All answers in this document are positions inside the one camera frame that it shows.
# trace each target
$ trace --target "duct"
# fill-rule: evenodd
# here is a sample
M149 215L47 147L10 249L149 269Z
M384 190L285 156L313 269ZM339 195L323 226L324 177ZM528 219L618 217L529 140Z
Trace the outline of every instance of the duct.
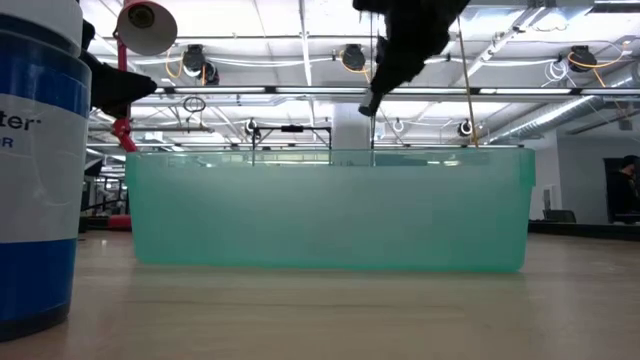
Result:
M607 76L604 81L612 88L640 86L638 63L625 66ZM561 104L547 105L492 132L491 137L485 137L481 141L494 144L508 141L513 136L523 138L541 134L594 111L602 110L605 106L606 100L602 96L595 95L583 96Z

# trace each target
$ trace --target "electrical cable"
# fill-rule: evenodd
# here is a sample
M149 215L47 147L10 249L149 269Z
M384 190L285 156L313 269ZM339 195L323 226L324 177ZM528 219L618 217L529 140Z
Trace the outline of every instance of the electrical cable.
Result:
M604 83L604 80L602 80L602 77L600 77L600 74L598 73L597 69L593 69L593 73L596 75L596 78L598 79L598 82L600 82L600 85L602 85L602 87L606 88L607 84Z
M171 56L171 48L169 48L169 50L167 50L167 61L165 61L165 69L167 70L167 74L174 78L177 79L182 75L182 65L183 65L183 61L184 61L184 52L182 52L182 55L180 56L180 70L178 71L178 75L174 74L171 72L171 69L169 69L169 57Z

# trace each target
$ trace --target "transparent plastic bin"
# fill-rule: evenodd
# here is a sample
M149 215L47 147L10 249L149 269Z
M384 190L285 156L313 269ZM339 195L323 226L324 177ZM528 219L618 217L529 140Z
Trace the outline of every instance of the transparent plastic bin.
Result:
M127 156L149 264L514 272L534 153L523 148Z

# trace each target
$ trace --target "metal beam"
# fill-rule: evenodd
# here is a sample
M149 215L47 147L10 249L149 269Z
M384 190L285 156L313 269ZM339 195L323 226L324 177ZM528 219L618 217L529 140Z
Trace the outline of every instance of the metal beam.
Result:
M220 108L216 106L207 106L207 109L213 112L220 120L223 120L224 122L226 122L229 129L231 129L231 131L238 137L238 139L244 140L244 141L247 140L246 136L243 136L242 133L240 133L240 131L233 125L231 120L229 120L227 115L225 115L225 113L222 112Z
M530 8L525 10L513 24L509 27L506 33L496 34L491 44L484 49L478 57L476 57L467 70L468 76L478 72L488 61L490 61L500 50L502 50L509 41L513 40L518 34L522 33L526 27L530 26L535 18L542 12L544 8ZM464 86L465 77L461 74L457 80L451 82L450 86Z

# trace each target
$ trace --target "orange cable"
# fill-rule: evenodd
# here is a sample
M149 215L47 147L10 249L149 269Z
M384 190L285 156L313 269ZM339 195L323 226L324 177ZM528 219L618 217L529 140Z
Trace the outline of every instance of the orange cable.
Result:
M604 80L602 80L602 77L600 76L600 74L598 73L598 70L593 69L593 73L596 74L596 78L598 78L598 82L600 82L600 85L602 85L602 87L607 87L607 84L604 83Z
M572 62L572 63L574 63L574 64L576 64L576 65L578 65L578 66L582 66L582 67L589 68L589 69L602 69L602 68L605 68L605 67L607 67L607 66L611 66L611 65L613 65L613 64L618 63L618 62L619 62L620 60L622 60L622 58L624 57L624 51L621 51L621 52L620 52L620 56L619 56L617 59L615 59L615 60L613 60L613 61L611 61L611 62L608 62L608 63L606 63L606 64L600 64L600 65L589 65L589 64L583 64L583 63L580 63L580 62L577 62L577 61L573 60L573 59L571 58L571 56L572 56L572 55L574 55L574 54L575 54L575 53L574 53L573 51L572 51L572 52L570 52L570 53L569 53L569 55L567 55L567 59L568 59L570 62Z
M167 74L169 76L171 76L174 79L177 79L180 77L180 75L182 75L182 61L184 59L184 52L182 52L182 55L180 56L180 71L178 71L178 75L174 74L171 72L171 69L169 69L169 56L171 56L171 48L169 48L169 50L167 50L167 61L164 64L165 69L167 70Z

